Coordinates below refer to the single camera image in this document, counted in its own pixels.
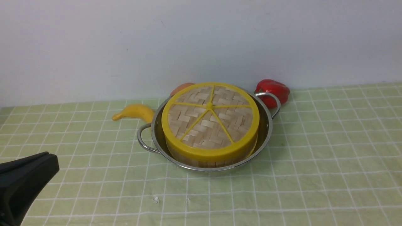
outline metal handle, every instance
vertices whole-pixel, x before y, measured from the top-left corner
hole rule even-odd
[[[151,123],[147,123],[147,124],[145,124],[145,125],[142,125],[142,126],[138,129],[138,131],[137,131],[137,140],[138,140],[138,143],[141,145],[141,147],[142,147],[143,149],[145,149],[145,150],[147,150],[147,151],[149,151],[149,152],[156,153],[156,154],[161,154],[160,151],[158,151],[158,150],[155,149],[155,148],[149,147],[149,146],[142,140],[142,137],[141,137],[142,131],[143,131],[144,129],[146,129],[146,128],[149,128],[149,127],[151,127]]]
[[[280,100],[279,100],[274,94],[272,94],[272,93],[270,93],[270,92],[258,92],[258,93],[255,93],[254,95],[255,95],[256,97],[258,97],[258,96],[270,96],[270,97],[272,97],[272,98],[275,99],[275,101],[277,102],[277,109],[276,109],[276,111],[272,114],[272,119],[274,119],[275,116],[278,114],[279,110],[281,110],[281,102],[280,102]]]

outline yellow steamer lid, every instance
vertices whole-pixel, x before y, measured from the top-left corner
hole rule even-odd
[[[260,121],[253,98],[225,83],[200,83],[165,105],[162,129],[173,157],[197,167],[222,167],[252,154]]]

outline stainless steel pot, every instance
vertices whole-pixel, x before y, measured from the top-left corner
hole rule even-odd
[[[229,166],[224,166],[224,167],[200,168],[200,167],[189,166],[187,164],[184,164],[184,163],[181,163],[181,162],[175,160],[172,157],[172,155],[170,154],[168,147],[166,146],[166,139],[165,139],[165,135],[163,133],[162,124],[161,124],[161,117],[162,117],[163,109],[165,108],[165,105],[169,101],[170,98],[168,98],[161,104],[161,106],[158,108],[157,112],[155,113],[154,118],[151,123],[145,124],[138,129],[138,132],[137,132],[138,142],[141,145],[141,147],[144,148],[145,150],[155,153],[155,154],[161,154],[165,158],[167,158],[169,161],[175,163],[176,165],[186,168],[186,169],[194,170],[194,171],[203,171],[203,172],[225,171],[225,170],[232,169],[232,168],[238,167],[240,165],[243,165],[244,163],[252,160],[255,156],[257,156],[263,150],[263,148],[267,145],[269,138],[272,134],[272,119],[275,118],[275,116],[281,109],[281,102],[272,93],[269,93],[269,92],[259,92],[256,94],[252,94],[249,92],[247,92],[247,93],[254,99],[254,101],[256,102],[256,104],[258,106],[258,111],[260,113],[260,125],[258,127],[258,138],[257,138],[257,144],[255,147],[254,153],[241,162],[237,162],[235,164],[232,164]],[[272,115],[269,112],[268,108],[265,106],[265,104],[262,102],[262,100],[260,98],[258,98],[258,96],[265,96],[265,95],[274,98],[277,103],[278,107]],[[149,127],[151,127],[151,137],[152,137],[152,141],[154,142],[154,144],[156,146],[156,149],[149,147],[147,144],[145,144],[145,142],[142,140],[142,137],[141,137],[142,131]]]

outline bamboo steamer basket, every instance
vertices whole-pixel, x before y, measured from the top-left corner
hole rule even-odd
[[[162,129],[173,157],[202,168],[229,166],[249,157],[260,115],[253,98],[225,83],[191,85],[166,103]]]

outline banana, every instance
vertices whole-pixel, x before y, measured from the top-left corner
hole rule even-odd
[[[151,123],[154,117],[154,111],[146,105],[135,104],[126,106],[120,113],[115,114],[112,120],[116,121],[125,117],[139,118],[146,123]]]

